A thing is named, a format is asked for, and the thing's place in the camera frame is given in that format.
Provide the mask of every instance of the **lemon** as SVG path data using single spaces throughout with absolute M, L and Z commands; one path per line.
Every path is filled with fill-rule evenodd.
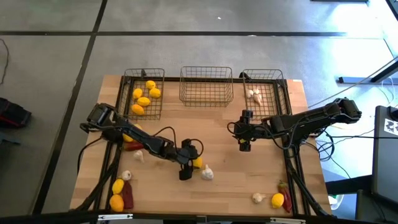
M 141 127 L 141 125 L 139 125 L 139 124 L 135 124 L 135 127 L 137 127 L 137 128 L 139 128 L 139 129 L 142 130 L 142 127 Z M 134 141 L 136 141 L 136 140 L 134 140 L 132 137 L 128 136 L 127 134 L 123 134 L 123 140 L 124 140 L 125 142 L 134 142 Z
M 145 83 L 145 86 L 148 88 L 148 89 L 153 89 L 153 88 L 155 88 L 156 87 L 156 83 L 154 82 L 154 81 L 152 81 L 152 80 L 149 80 L 149 81 L 147 81 L 146 83 Z
M 122 196 L 112 195 L 111 199 L 109 200 L 109 205 L 113 211 L 123 212 L 124 202 Z
M 131 110 L 133 113 L 138 114 L 138 115 L 144 115 L 144 109 L 140 105 L 132 105 Z
M 203 159 L 201 157 L 199 157 L 198 159 L 194 159 L 193 160 L 193 164 L 192 165 L 193 165 L 193 168 L 200 169 L 202 164 L 203 164 Z
M 153 88 L 153 89 L 151 89 L 151 90 L 149 90 L 149 95 L 151 96 L 151 97 L 153 97 L 153 98 L 159 98 L 160 97 L 160 90 L 159 89 L 156 89 L 156 88 Z
M 123 179 L 116 179 L 112 185 L 112 192 L 113 194 L 120 194 L 122 192 L 124 186 L 124 180 Z
M 140 106 L 148 106 L 150 104 L 150 100 L 146 97 L 140 97 L 138 98 L 137 103 Z
M 133 99 L 138 99 L 142 97 L 142 90 L 140 88 L 136 88 L 133 92 L 132 92 L 132 98 Z
M 284 204 L 284 195 L 281 193 L 274 194 L 271 199 L 272 208 L 280 208 Z

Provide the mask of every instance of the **metal wire basket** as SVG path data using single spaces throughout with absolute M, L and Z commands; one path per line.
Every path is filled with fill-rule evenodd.
M 253 111 L 253 119 L 277 114 L 290 114 L 287 83 L 279 69 L 246 69 L 239 76 L 243 79 L 246 109 Z M 246 96 L 248 90 L 258 89 L 261 105 Z
M 229 67 L 182 67 L 180 100 L 185 106 L 228 106 L 233 100 L 232 69 Z
M 163 86 L 165 72 L 162 68 L 130 68 L 124 72 L 122 77 L 122 88 L 120 94 L 120 105 L 127 105 L 129 108 L 120 108 L 119 113 L 126 118 L 135 120 L 160 119 L 163 103 Z M 161 92 L 159 98 L 149 96 L 149 89 L 146 88 L 146 81 L 152 80 Z M 137 104 L 137 99 L 132 97 L 136 88 L 143 90 L 142 96 L 150 99 L 150 104 L 144 107 L 144 115 L 137 115 L 132 112 L 131 106 Z

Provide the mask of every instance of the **garlic bulb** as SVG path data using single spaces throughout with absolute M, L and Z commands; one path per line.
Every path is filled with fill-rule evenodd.
M 262 96 L 261 94 L 254 94 L 253 99 L 256 103 L 262 106 Z
M 266 195 L 260 194 L 260 193 L 255 193 L 251 197 L 254 203 L 260 203 L 262 199 L 264 199 Z
M 201 172 L 201 177 L 204 180 L 213 180 L 214 178 L 214 173 L 207 164 L 206 169 Z
M 246 98 L 251 98 L 253 96 L 253 90 L 246 90 Z
M 123 171 L 121 177 L 123 180 L 129 181 L 131 179 L 130 171 L 128 171 L 128 170 Z
M 144 162 L 144 155 L 142 154 L 141 150 L 137 150 L 137 152 L 134 153 L 133 157 L 141 162 Z
M 258 88 L 253 89 L 254 94 L 260 94 L 260 90 Z

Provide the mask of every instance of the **wooden table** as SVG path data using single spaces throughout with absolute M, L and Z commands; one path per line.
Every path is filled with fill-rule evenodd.
M 121 76 L 107 75 L 99 93 L 98 103 L 115 105 Z M 301 80 L 287 80 L 293 113 L 307 110 Z M 178 97 L 178 82 L 164 83 L 162 117 L 157 121 L 138 121 L 144 131 L 153 134 L 166 126 L 176 130 L 177 144 L 185 138 L 203 141 L 203 162 L 215 174 L 212 181 L 201 180 L 194 172 L 187 181 L 179 181 L 180 166 L 144 152 L 145 163 L 132 158 L 133 152 L 122 152 L 118 174 L 132 172 L 130 181 L 134 195 L 132 213 L 191 214 L 222 216 L 291 216 L 284 209 L 273 209 L 271 197 L 277 193 L 279 180 L 286 180 L 282 150 L 271 140 L 260 139 L 251 152 L 240 152 L 226 125 L 239 119 L 245 109 L 243 84 L 234 84 L 234 100 L 226 108 L 186 107 Z M 90 133 L 87 142 L 100 133 Z M 171 131 L 161 136 L 172 139 Z M 81 204 L 93 190 L 100 176 L 106 141 L 86 149 L 70 208 Z M 318 152 L 311 147 L 300 148 L 306 185 L 317 202 L 331 213 Z M 100 208 L 104 208 L 108 186 L 104 187 Z M 253 193 L 266 194 L 259 205 L 251 201 Z M 296 188 L 298 210 L 303 213 L 300 191 Z

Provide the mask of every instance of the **concrete floor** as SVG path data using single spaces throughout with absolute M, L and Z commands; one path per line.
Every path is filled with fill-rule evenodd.
M 100 0 L 7 0 L 0 9 L 0 30 L 92 30 L 100 4 Z M 231 67 L 237 76 L 244 68 L 279 68 L 285 78 L 303 80 L 308 104 L 312 105 L 348 87 L 338 85 L 337 77 L 369 75 L 392 58 L 381 39 L 381 26 L 362 3 L 112 0 L 100 30 L 348 32 L 355 38 L 97 37 L 44 212 L 69 208 L 77 155 L 86 142 L 86 134 L 78 125 L 95 104 L 106 74 L 123 74 L 126 68 L 161 67 L 172 77 L 179 76 L 183 65 L 222 65 Z M 0 38 L 11 53 L 0 96 L 33 112 L 29 127 L 10 133 L 24 144 L 0 150 L 0 198 L 8 205 L 0 207 L 0 216 L 23 215 L 34 203 L 88 37 Z M 0 71 L 4 54 L 0 46 Z M 344 96 L 356 100 L 365 115 L 350 130 L 331 128 L 336 135 L 372 129 L 374 107 L 387 104 L 379 86 L 356 86 L 339 97 Z M 339 144 L 334 158 L 351 176 L 358 176 L 371 173 L 372 152 L 364 140 L 355 139 Z M 323 168 L 345 176 L 332 162 L 323 163 Z

